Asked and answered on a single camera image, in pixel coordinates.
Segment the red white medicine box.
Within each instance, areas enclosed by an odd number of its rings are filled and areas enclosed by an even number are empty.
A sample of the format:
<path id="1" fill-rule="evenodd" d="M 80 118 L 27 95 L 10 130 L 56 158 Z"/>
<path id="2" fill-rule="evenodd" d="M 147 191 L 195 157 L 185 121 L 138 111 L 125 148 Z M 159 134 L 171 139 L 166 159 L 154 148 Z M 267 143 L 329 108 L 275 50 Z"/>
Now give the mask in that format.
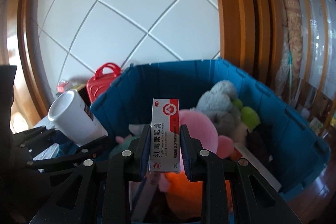
<path id="1" fill-rule="evenodd" d="M 179 100 L 154 99 L 151 115 L 149 170 L 180 171 Z"/>

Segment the green and white plush toy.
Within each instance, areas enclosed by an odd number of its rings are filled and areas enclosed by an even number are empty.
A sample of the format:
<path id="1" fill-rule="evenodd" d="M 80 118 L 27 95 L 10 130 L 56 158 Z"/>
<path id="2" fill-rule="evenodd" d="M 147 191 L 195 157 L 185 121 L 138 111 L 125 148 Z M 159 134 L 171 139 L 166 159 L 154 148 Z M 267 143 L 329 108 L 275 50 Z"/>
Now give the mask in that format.
<path id="1" fill-rule="evenodd" d="M 239 99 L 234 99 L 232 102 L 232 114 L 235 118 L 236 128 L 232 133 L 231 139 L 234 143 L 245 145 L 246 137 L 260 123 L 260 118 L 256 111 L 248 106 L 243 106 Z"/>

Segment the grey fluffy rabbit plush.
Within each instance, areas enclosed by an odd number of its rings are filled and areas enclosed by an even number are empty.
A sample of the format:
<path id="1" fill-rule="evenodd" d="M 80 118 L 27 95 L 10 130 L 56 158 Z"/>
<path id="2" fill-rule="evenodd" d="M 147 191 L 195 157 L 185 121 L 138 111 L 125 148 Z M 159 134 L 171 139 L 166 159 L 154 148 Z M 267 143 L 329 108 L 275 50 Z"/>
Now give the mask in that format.
<path id="1" fill-rule="evenodd" d="M 201 96 L 195 109 L 213 122 L 218 135 L 232 138 L 241 122 L 240 110 L 234 105 L 237 98 L 234 84 L 222 80 Z"/>

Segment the white plastic jar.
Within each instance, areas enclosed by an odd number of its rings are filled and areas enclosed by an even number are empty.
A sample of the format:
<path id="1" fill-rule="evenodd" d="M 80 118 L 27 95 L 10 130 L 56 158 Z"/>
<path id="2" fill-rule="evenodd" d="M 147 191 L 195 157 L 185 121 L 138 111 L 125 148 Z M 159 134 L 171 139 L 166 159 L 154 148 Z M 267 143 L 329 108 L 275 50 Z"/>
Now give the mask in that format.
<path id="1" fill-rule="evenodd" d="M 106 129 L 73 89 L 56 98 L 49 109 L 48 118 L 79 147 L 108 136 Z"/>

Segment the pink pig plush orange dress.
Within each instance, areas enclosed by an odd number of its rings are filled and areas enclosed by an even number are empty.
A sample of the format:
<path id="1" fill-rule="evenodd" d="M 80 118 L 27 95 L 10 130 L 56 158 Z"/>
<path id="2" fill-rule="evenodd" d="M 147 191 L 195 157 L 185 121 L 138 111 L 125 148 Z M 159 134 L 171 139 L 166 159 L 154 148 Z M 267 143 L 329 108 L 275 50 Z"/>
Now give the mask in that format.
<path id="1" fill-rule="evenodd" d="M 199 111 L 182 110 L 179 121 L 181 170 L 161 174 L 159 190 L 180 219 L 227 223 L 228 190 L 222 160 L 231 155 L 234 143 L 218 135 L 210 119 Z"/>

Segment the long white medicine box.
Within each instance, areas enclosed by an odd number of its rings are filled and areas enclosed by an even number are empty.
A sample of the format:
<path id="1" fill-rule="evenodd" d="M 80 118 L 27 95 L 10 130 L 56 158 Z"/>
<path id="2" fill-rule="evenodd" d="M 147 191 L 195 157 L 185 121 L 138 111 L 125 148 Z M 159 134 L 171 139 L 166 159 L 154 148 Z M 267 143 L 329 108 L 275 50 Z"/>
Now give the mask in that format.
<path id="1" fill-rule="evenodd" d="M 269 182 L 276 192 L 281 189 L 279 181 L 266 169 L 264 165 L 242 144 L 235 143 L 235 150 L 238 152 L 239 158 L 247 159 Z"/>

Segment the pink tissue pack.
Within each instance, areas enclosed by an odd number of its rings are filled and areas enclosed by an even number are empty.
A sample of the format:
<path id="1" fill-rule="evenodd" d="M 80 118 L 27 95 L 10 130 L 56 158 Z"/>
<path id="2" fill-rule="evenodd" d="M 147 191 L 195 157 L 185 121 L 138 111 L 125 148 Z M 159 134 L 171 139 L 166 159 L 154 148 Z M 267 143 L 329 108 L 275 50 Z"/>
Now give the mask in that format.
<path id="1" fill-rule="evenodd" d="M 62 79 L 58 82 L 56 86 L 57 93 L 64 93 L 68 90 L 71 90 L 77 85 L 76 81 Z"/>

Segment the blue plastic storage bin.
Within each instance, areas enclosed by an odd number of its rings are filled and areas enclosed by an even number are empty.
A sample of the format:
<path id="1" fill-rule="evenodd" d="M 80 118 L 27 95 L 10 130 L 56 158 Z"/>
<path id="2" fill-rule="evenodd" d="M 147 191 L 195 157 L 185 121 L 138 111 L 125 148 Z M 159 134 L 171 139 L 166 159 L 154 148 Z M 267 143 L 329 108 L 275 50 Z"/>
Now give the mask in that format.
<path id="1" fill-rule="evenodd" d="M 272 126 L 272 156 L 280 194 L 285 201 L 293 200 L 325 169 L 331 149 L 294 108 L 226 60 L 128 67 L 92 103 L 91 112 L 111 138 L 124 137 L 129 134 L 130 124 L 150 123 L 155 98 L 177 98 L 181 109 L 190 109 L 221 80 L 232 82 L 243 104 L 253 108 L 264 124 Z"/>

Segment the wooden headboard frame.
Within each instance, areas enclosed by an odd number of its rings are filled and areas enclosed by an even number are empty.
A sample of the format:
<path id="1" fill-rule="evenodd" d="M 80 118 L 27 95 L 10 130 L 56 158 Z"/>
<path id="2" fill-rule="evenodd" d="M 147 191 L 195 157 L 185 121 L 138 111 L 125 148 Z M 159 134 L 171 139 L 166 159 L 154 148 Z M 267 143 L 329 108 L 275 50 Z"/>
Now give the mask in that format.
<path id="1" fill-rule="evenodd" d="M 282 50 L 280 0 L 218 0 L 220 56 L 271 89 Z"/>

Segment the red plastic carry case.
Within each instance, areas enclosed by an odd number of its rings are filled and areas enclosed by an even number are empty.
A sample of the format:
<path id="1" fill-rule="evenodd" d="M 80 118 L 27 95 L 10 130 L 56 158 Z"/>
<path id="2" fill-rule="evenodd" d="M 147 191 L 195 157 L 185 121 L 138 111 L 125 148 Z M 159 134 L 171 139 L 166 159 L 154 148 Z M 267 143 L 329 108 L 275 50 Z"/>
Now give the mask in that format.
<path id="1" fill-rule="evenodd" d="M 105 63 L 99 67 L 86 84 L 90 102 L 93 103 L 103 94 L 121 73 L 121 68 L 115 63 Z"/>

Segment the patterned curtain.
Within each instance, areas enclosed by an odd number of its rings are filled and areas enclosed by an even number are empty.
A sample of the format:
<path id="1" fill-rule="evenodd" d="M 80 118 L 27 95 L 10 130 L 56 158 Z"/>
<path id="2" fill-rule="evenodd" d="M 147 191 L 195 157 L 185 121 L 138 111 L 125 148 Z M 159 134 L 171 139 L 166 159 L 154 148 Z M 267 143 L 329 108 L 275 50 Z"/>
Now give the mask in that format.
<path id="1" fill-rule="evenodd" d="M 298 91 L 299 72 L 303 57 L 301 9 L 299 0 L 279 0 L 276 12 L 276 52 L 278 71 L 274 80 L 275 93 L 286 95 L 292 103 Z"/>

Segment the teal dressed pig plush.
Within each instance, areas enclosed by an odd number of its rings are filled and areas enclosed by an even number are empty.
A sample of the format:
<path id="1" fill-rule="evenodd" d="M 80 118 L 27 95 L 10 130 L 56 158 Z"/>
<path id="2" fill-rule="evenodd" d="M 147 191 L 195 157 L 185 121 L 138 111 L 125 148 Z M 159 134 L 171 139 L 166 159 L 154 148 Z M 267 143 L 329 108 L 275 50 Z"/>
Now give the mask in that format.
<path id="1" fill-rule="evenodd" d="M 131 142 L 135 139 L 140 138 L 140 134 L 134 135 L 129 134 L 126 137 L 116 136 L 117 145 L 112 149 L 109 154 L 109 160 L 111 160 L 115 155 L 121 153 L 122 151 L 129 149 Z"/>

